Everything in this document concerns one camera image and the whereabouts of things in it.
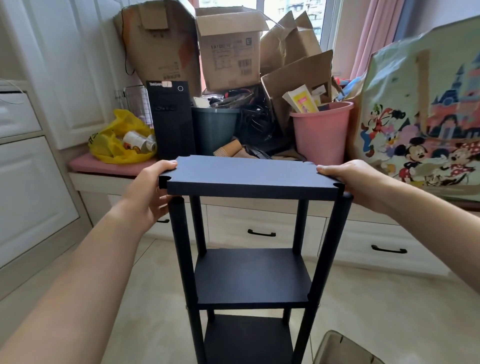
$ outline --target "drawer handle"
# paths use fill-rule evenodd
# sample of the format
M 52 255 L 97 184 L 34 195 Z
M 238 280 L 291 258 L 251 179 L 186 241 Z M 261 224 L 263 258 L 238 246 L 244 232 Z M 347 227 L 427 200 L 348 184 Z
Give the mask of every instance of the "drawer handle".
M 272 238 L 276 237 L 276 233 L 274 233 L 274 232 L 271 232 L 270 234 L 262 234 L 260 232 L 254 232 L 252 229 L 248 229 L 247 233 L 252 234 L 252 235 L 270 236 Z
M 378 252 L 387 252 L 387 253 L 397 253 L 397 254 L 406 254 L 408 253 L 406 249 L 400 249 L 400 250 L 388 250 L 388 249 L 382 249 L 379 248 L 376 245 L 372 245 L 372 249 L 376 250 Z

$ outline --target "computer tower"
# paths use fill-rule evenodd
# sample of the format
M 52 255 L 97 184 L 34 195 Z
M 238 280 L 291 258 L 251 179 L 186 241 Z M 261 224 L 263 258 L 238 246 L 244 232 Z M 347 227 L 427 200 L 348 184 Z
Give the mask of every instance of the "computer tower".
M 192 109 L 187 81 L 147 81 L 158 159 L 195 152 Z

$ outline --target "wire basket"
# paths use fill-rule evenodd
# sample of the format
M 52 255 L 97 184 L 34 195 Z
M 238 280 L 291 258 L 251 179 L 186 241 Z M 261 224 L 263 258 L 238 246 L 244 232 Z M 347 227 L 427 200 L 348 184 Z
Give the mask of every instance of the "wire basket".
M 116 99 L 120 108 L 130 111 L 148 127 L 153 128 L 152 111 L 150 110 L 150 102 L 145 86 L 129 86 L 123 90 L 118 90 Z

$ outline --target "pink bucket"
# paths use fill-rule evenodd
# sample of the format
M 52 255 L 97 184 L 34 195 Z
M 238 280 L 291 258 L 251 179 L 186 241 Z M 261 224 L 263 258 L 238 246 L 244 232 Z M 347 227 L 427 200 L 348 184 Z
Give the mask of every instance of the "pink bucket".
M 331 102 L 330 110 L 292 112 L 297 150 L 309 162 L 330 166 L 343 163 L 348 115 L 353 102 Z

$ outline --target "yellow plastic bag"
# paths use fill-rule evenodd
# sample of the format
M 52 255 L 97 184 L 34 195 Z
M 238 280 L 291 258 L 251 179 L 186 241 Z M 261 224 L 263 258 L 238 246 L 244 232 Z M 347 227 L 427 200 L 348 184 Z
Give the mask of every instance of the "yellow plastic bag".
M 139 163 L 149 160 L 155 151 L 138 154 L 134 150 L 125 149 L 122 139 L 127 132 L 135 131 L 145 137 L 154 133 L 139 118 L 128 110 L 115 109 L 116 119 L 105 129 L 88 138 L 90 152 L 99 160 L 111 164 Z

